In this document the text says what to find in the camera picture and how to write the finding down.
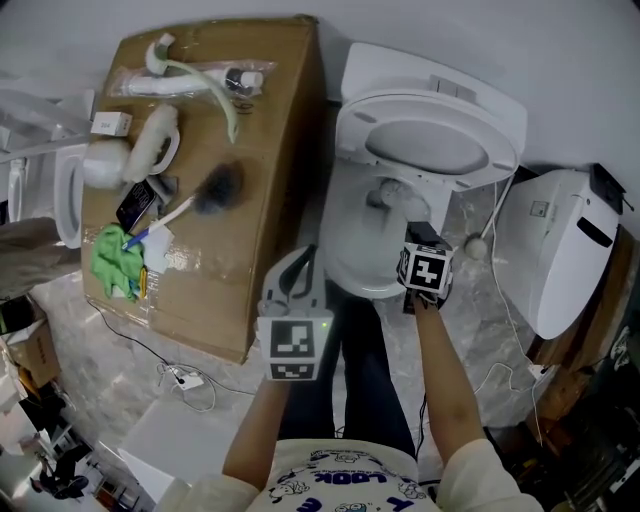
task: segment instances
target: white cable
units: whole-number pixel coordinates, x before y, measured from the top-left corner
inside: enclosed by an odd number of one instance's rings
[[[498,184],[494,183],[493,184],[493,208],[494,208],[494,210],[497,207],[497,203],[498,203]],[[507,300],[504,298],[504,295],[502,294],[502,289],[500,288],[500,283],[498,283],[498,276],[496,275],[496,263],[495,263],[496,240],[498,238],[497,232],[496,232],[496,218],[495,218],[495,216],[493,216],[492,219],[491,219],[491,226],[492,226],[492,229],[493,229],[493,241],[491,243],[491,273],[493,274],[493,280],[496,283],[496,288],[498,289],[498,295],[500,295],[500,298],[502,299],[502,303],[504,304],[504,307],[507,310],[507,317],[509,318],[509,323],[511,324],[511,329],[513,330],[513,336],[514,336],[516,342],[518,343],[518,347],[520,348],[520,352],[522,352],[522,355],[527,360],[529,365],[533,366],[533,361],[531,361],[531,359],[529,359],[529,356],[527,356],[527,353],[524,351],[524,348],[522,347],[522,343],[520,342],[520,338],[518,336],[518,331],[516,329],[516,324],[513,321],[513,318],[511,317],[511,310],[509,309],[509,304],[507,303]]]
[[[184,391],[182,393],[182,401],[184,402],[184,404],[189,407],[190,409],[196,411],[196,412],[209,412],[212,411],[215,406],[216,406],[216,388],[215,386],[220,386],[222,389],[229,391],[230,393],[236,393],[239,395],[246,395],[246,396],[254,396],[253,393],[249,393],[248,391],[240,391],[238,389],[231,389],[228,388],[226,386],[224,386],[223,384],[220,384],[217,380],[215,380],[213,377],[210,377],[209,375],[207,375],[205,372],[203,372],[202,370],[200,370],[200,368],[197,368],[195,366],[191,366],[188,364],[182,364],[182,363],[171,363],[171,364],[165,364],[165,363],[158,363],[158,365],[156,366],[156,370],[158,371],[158,373],[160,374],[160,382],[158,382],[158,386],[160,386],[162,384],[162,381],[164,380],[164,376],[166,375],[167,372],[169,372],[173,378],[176,380],[176,384],[174,384],[171,387],[171,393],[173,394],[174,390],[177,387],[180,387],[180,384],[178,382],[178,375],[177,375],[177,371],[182,371],[186,374],[189,373],[195,373],[198,377],[200,377],[202,379],[203,382],[206,382],[209,384],[209,386],[211,386],[211,392],[213,394],[213,399],[211,401],[211,405],[205,408],[199,408],[199,407],[195,407],[194,405],[190,404],[187,399],[184,396]]]
[[[507,187],[509,187],[509,185],[511,185],[511,181],[512,181],[512,179],[510,178],[510,181],[507,183]],[[505,196],[506,196],[506,193],[504,193],[502,195],[502,197],[500,198],[501,202],[504,200]],[[498,206],[498,184],[494,183],[493,184],[493,210],[494,210],[494,213],[496,212],[497,206]],[[498,283],[498,276],[496,275],[496,264],[495,264],[496,240],[498,238],[497,231],[496,231],[496,215],[492,215],[492,217],[491,217],[491,227],[492,227],[492,230],[493,230],[493,241],[491,243],[491,273],[493,274],[493,280],[496,283],[496,288],[498,290],[498,294],[500,295],[500,298],[502,299],[502,303],[504,304],[504,307],[505,307],[505,309],[507,311],[507,317],[509,318],[509,323],[511,324],[511,329],[513,330],[513,336],[514,336],[516,342],[518,343],[518,347],[520,348],[520,352],[522,352],[522,355],[527,360],[529,365],[530,366],[534,366],[533,361],[531,359],[529,359],[529,356],[524,351],[522,343],[520,342],[520,338],[518,336],[518,330],[516,329],[516,324],[513,321],[513,318],[511,317],[511,310],[509,309],[509,304],[507,303],[507,300],[504,298],[504,295],[502,294],[502,290],[500,288],[500,283]],[[482,386],[484,386],[484,383],[489,378],[489,374],[491,373],[491,370],[494,368],[494,366],[497,366],[497,365],[502,365],[502,366],[506,367],[511,372],[511,374],[509,375],[509,389],[511,391],[517,391],[517,390],[513,389],[513,387],[511,386],[511,377],[513,376],[513,370],[510,367],[508,367],[507,365],[503,364],[503,363],[495,363],[489,369],[489,373],[487,373],[487,377],[485,378],[485,381],[481,384],[480,388]],[[541,446],[542,446],[542,432],[540,430],[540,421],[538,419],[538,405],[536,404],[535,390],[536,390],[536,386],[538,384],[540,384],[543,380],[544,380],[544,376],[541,379],[536,379],[536,381],[533,383],[533,386],[531,386],[531,401],[533,402],[533,414],[534,414],[534,417],[535,417],[535,420],[536,420],[536,428],[538,429],[538,439],[539,439],[539,442],[540,442]]]
[[[505,368],[509,372],[509,391],[514,391],[515,393],[526,393],[527,391],[532,389],[532,388],[527,388],[527,389],[516,389],[516,388],[514,388],[513,385],[511,384],[511,379],[513,378],[513,368],[511,368],[509,365],[506,365],[504,363],[497,362],[497,363],[493,363],[491,365],[491,368],[489,368],[489,371],[487,372],[487,376],[482,381],[482,384],[480,384],[476,388],[476,390],[473,392],[474,395],[478,394],[478,392],[484,387],[484,385],[489,380],[489,376],[491,375],[491,372],[497,366]]]

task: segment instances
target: green cloth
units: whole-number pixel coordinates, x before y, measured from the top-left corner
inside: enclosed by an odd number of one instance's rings
[[[142,270],[142,244],[136,244],[127,251],[122,250],[122,244],[131,239],[117,224],[105,227],[91,251],[91,273],[104,285],[104,293],[111,298],[111,289],[117,286],[125,297],[135,300],[129,281],[140,283]]]

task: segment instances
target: jeans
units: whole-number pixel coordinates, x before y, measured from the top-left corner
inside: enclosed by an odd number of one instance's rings
[[[337,308],[318,379],[291,386],[278,439],[333,439],[333,375],[342,346],[347,405],[344,439],[368,441],[415,457],[411,431],[391,382],[380,318],[349,297]]]

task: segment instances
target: toilet lid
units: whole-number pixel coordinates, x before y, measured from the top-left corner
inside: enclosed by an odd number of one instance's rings
[[[349,102],[338,115],[336,153],[425,172],[457,191],[505,179],[519,163],[499,119],[429,91],[379,92]]]

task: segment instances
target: white box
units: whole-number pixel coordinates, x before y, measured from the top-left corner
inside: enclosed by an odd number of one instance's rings
[[[91,133],[126,137],[131,128],[131,115],[124,112],[96,112]]]

